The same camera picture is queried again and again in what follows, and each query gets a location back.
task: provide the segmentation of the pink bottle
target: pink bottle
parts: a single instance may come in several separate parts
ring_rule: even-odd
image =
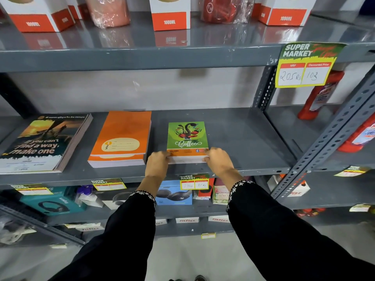
[[[86,0],[91,18],[99,28],[130,24],[126,0]]]

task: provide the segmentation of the stack of orange notebooks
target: stack of orange notebooks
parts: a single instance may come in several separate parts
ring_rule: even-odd
[[[92,167],[144,165],[151,111],[110,111],[91,151]]]

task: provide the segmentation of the bottle label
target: bottle label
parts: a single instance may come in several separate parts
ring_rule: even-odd
[[[354,145],[364,145],[375,137],[375,124],[367,127],[361,134],[359,134],[352,142]]]
[[[328,83],[326,84],[323,89],[317,94],[316,98],[314,99],[314,102],[312,103],[310,107],[310,111],[317,111],[319,110],[323,105],[327,103],[329,98],[331,97],[333,91],[335,90],[337,84],[336,83]]]

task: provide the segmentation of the black sleeve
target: black sleeve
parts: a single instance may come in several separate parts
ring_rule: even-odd
[[[375,270],[253,182],[234,184],[227,212],[247,255],[267,281],[349,280]]]
[[[136,191],[108,219],[102,235],[82,247],[50,280],[144,280],[155,236],[155,199]]]

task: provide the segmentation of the person's left hand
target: person's left hand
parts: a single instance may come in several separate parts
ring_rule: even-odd
[[[166,176],[166,171],[168,169],[168,156],[170,155],[170,152],[165,151],[153,152],[148,157],[145,176],[156,177],[161,180],[164,180]]]

